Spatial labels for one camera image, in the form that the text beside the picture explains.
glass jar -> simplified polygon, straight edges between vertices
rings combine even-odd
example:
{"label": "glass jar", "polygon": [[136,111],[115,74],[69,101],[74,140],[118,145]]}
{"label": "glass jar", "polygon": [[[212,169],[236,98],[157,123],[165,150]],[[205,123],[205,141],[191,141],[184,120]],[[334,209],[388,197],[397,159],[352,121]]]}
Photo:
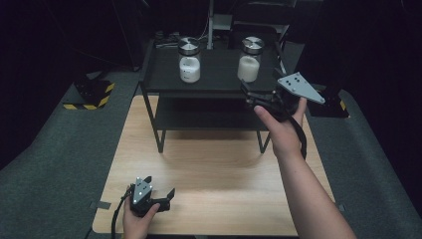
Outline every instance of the glass jar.
{"label": "glass jar", "polygon": [[180,79],[194,83],[201,77],[199,41],[195,38],[182,38],[178,43]]}
{"label": "glass jar", "polygon": [[238,67],[239,80],[247,83],[257,80],[264,45],[264,41],[257,37],[247,37],[242,40],[242,53]]}

wooden table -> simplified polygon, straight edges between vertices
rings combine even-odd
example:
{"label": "wooden table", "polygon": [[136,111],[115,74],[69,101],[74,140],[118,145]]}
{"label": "wooden table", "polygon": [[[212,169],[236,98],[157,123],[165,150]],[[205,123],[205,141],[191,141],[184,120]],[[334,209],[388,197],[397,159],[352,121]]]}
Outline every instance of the wooden table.
{"label": "wooden table", "polygon": [[[155,109],[157,97],[150,97]],[[308,122],[307,162],[333,199]],[[173,187],[170,211],[155,215],[150,234],[297,235],[272,146],[260,153],[252,131],[170,131],[156,150],[142,96],[133,99],[105,183],[94,231],[109,233],[126,187],[152,176],[153,198]],[[122,232],[122,208],[116,232]]]}

hazard tape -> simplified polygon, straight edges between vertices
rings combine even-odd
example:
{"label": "hazard tape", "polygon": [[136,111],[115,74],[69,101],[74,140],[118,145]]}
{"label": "hazard tape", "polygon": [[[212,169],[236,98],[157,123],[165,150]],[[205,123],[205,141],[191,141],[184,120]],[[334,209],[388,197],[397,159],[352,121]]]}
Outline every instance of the hazard tape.
{"label": "hazard tape", "polygon": [[66,110],[90,110],[90,111],[92,111],[92,110],[102,109],[106,105],[106,103],[108,102],[109,95],[111,94],[112,89],[114,89],[114,83],[111,83],[105,89],[104,97],[100,100],[98,105],[64,103],[63,107]]}
{"label": "hazard tape", "polygon": [[343,101],[340,101],[340,106],[341,106],[341,108],[343,109],[343,111],[345,111],[345,110],[346,110],[346,108],[345,108],[345,103],[344,103]]}

hand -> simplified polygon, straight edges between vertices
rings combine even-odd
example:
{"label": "hand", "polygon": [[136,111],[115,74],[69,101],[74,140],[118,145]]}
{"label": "hand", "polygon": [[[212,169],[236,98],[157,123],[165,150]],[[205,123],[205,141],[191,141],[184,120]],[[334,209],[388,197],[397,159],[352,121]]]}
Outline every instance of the hand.
{"label": "hand", "polygon": [[[307,100],[300,98],[299,106],[293,118],[300,126],[303,124],[305,109],[307,108]],[[270,131],[271,141],[273,142],[273,151],[278,159],[291,157],[302,157],[301,142],[292,124],[286,120],[278,122],[263,107],[256,106],[255,113]]]}
{"label": "hand", "polygon": [[130,210],[129,197],[124,201],[123,230],[126,239],[144,239],[148,234],[149,224],[158,211],[159,203],[154,204],[144,217],[137,217]]}

black metal shelf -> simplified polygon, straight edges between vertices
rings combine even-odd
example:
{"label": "black metal shelf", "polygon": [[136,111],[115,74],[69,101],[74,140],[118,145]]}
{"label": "black metal shelf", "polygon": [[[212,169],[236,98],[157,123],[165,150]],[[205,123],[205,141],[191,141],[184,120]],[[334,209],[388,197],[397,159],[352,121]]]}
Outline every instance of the black metal shelf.
{"label": "black metal shelf", "polygon": [[159,130],[267,130],[245,99],[236,98],[159,97],[155,123]]}

